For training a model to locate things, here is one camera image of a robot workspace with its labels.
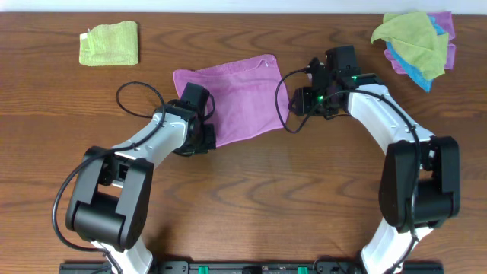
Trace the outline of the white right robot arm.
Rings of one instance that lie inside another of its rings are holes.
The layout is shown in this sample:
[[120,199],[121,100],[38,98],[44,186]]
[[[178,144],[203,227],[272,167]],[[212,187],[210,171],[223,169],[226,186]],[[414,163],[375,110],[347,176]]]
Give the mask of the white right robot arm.
[[351,116],[385,154],[378,201],[382,219],[355,262],[316,260],[316,273],[443,273],[440,263],[409,263],[419,241],[460,211],[460,148],[420,126],[374,73],[363,74],[354,46],[326,51],[300,70],[311,81],[288,109],[309,119]]

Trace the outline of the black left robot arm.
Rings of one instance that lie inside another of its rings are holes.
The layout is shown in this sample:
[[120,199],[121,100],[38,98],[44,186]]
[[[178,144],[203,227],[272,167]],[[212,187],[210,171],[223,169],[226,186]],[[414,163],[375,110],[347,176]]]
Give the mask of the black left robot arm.
[[114,273],[147,273],[154,262],[142,240],[154,170],[171,153],[205,154],[216,147],[212,116],[205,110],[214,97],[188,83],[180,98],[165,102],[134,136],[112,148],[93,146],[60,190],[75,186],[65,226],[91,243],[89,252],[106,256]]

